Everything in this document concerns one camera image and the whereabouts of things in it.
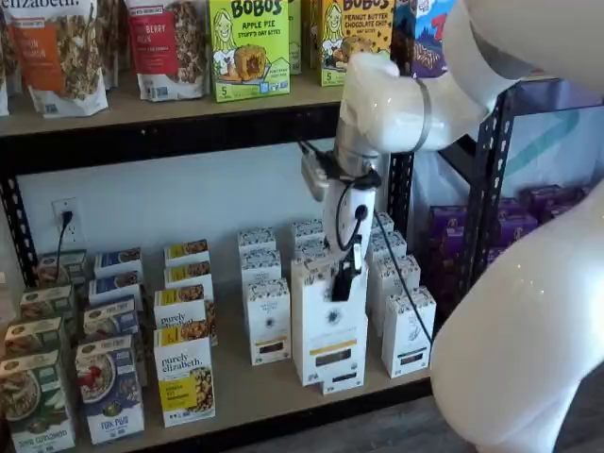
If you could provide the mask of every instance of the cartoon woman illustration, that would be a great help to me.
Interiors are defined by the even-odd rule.
[[[337,3],[332,3],[325,13],[325,26],[323,28],[323,62],[327,66],[336,66],[338,61],[343,60],[342,40],[342,9]]]
[[[222,79],[239,79],[235,69],[233,41],[233,21],[226,9],[218,11],[214,17],[214,71]]]

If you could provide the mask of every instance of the shelf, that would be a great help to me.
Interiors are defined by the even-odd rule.
[[[217,104],[142,101],[134,75],[108,94],[109,109],[88,118],[45,120],[29,95],[0,119],[3,173],[24,175],[126,161],[335,136],[342,87],[321,88],[315,72],[292,76],[292,92]]]
[[[212,349],[216,416],[164,428],[155,369],[151,365],[153,377],[143,391],[144,434],[92,446],[88,425],[80,414],[77,453],[124,453],[149,448],[193,451],[202,447],[205,453],[223,451],[393,406],[431,392],[428,371],[390,379],[379,358],[378,339],[370,335],[365,385],[322,396],[318,385],[300,385],[292,361],[251,365],[239,299],[230,297],[225,304],[219,302],[216,314],[219,345]]]

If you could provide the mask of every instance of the bobo's apple pie box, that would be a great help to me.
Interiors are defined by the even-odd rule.
[[[288,0],[209,0],[217,102],[290,92]]]

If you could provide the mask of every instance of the granola bag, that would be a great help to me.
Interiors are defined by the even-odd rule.
[[[37,112],[61,118],[107,108],[96,0],[10,0],[3,7]]]
[[[141,99],[194,99],[206,92],[206,0],[126,0]]]
[[[0,47],[3,53],[4,76],[7,82],[7,95],[13,96],[21,92],[21,69],[15,54],[12,39],[8,31],[4,12],[0,8]]]

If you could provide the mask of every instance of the white wall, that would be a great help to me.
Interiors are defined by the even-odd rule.
[[[315,144],[327,150],[333,140]],[[51,202],[75,196],[89,252],[140,245],[145,279],[162,282],[161,248],[206,238],[212,274],[225,282],[239,275],[238,230],[275,227],[284,244],[292,221],[321,217],[322,205],[300,174],[300,157],[297,144],[288,143],[21,176],[19,184],[38,254],[57,247]]]

